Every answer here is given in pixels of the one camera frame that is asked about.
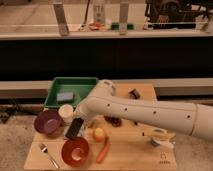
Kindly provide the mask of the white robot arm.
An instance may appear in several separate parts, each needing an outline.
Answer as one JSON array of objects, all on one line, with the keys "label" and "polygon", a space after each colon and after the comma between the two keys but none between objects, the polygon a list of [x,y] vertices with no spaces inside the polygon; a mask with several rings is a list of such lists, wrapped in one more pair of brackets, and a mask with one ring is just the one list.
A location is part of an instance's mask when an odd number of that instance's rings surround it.
[{"label": "white robot arm", "polygon": [[89,122],[97,114],[123,118],[213,142],[213,106],[117,97],[110,80],[100,80],[77,105],[76,114]]}]

